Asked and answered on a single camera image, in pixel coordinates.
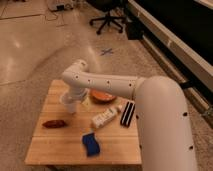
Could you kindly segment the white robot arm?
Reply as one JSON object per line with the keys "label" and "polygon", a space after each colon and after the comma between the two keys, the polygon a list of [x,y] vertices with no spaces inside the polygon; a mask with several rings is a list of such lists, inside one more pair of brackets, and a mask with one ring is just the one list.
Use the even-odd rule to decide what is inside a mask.
{"label": "white robot arm", "polygon": [[75,100],[95,89],[135,102],[143,171],[198,171],[186,98],[173,79],[91,73],[84,60],[75,61],[61,78]]}

